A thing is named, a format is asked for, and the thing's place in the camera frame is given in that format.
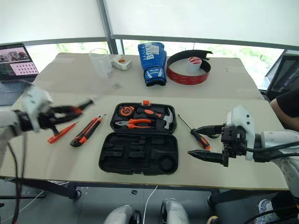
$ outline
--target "toolbox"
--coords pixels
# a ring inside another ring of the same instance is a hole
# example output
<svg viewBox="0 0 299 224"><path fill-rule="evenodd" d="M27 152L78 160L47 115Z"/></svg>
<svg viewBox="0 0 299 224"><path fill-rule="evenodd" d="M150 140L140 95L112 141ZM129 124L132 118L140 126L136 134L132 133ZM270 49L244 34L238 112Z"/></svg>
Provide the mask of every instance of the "toolbox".
<svg viewBox="0 0 299 224"><path fill-rule="evenodd" d="M177 170L178 143L172 135L177 123L171 105L149 101L118 104L110 126L114 132L102 146L102 170L127 175L172 174Z"/></svg>

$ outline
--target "chair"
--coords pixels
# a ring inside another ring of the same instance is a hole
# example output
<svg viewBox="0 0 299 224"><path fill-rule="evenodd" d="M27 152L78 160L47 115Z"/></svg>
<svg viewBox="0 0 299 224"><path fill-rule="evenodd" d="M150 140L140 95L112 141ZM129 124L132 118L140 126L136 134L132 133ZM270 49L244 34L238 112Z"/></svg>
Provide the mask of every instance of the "chair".
<svg viewBox="0 0 299 224"><path fill-rule="evenodd" d="M269 100L299 88L299 55L284 54L265 95Z"/></svg>

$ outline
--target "floor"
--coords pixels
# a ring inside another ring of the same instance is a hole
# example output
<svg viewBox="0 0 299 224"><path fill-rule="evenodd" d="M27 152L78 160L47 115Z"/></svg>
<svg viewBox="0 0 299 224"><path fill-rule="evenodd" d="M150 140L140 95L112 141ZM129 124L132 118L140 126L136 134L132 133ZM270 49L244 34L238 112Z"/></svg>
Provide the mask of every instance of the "floor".
<svg viewBox="0 0 299 224"><path fill-rule="evenodd" d="M20 212L20 224L101 224L115 208L130 204L142 215L146 200L152 189L117 189L117 188L79 188L82 196L73 201L54 194L45 199L36 199L30 206ZM14 184L0 180L0 195L14 195ZM24 195L38 194L39 190L24 187ZM213 215L206 198L210 192L188 190L157 189L149 200L145 223L159 224L162 200L175 198L188 213L190 224L205 224ZM248 218L258 214L257 203L263 198L274 196L255 196L239 201L222 203L216 206L217 215L223 224L241 224ZM32 199L21 200L20 208ZM14 200L0 200L5 206L0 208L1 223L13 214Z"/></svg>

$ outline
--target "laptop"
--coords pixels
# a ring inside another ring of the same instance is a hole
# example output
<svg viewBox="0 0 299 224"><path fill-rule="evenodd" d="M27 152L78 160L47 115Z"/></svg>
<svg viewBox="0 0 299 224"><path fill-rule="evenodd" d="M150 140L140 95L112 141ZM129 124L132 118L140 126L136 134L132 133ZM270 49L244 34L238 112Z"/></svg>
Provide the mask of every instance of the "laptop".
<svg viewBox="0 0 299 224"><path fill-rule="evenodd" d="M24 44L0 46L0 105L13 105L38 71Z"/></svg>

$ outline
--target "blue boxing glove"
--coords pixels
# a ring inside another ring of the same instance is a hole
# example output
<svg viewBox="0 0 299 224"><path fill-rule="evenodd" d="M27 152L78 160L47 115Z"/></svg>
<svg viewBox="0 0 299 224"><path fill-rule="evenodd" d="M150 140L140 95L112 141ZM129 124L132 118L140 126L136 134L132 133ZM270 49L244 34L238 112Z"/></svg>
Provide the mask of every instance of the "blue boxing glove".
<svg viewBox="0 0 299 224"><path fill-rule="evenodd" d="M159 42L140 43L138 51L141 66L144 70L144 80L147 86L155 84L165 85L166 76L164 66L166 51L164 45Z"/></svg>

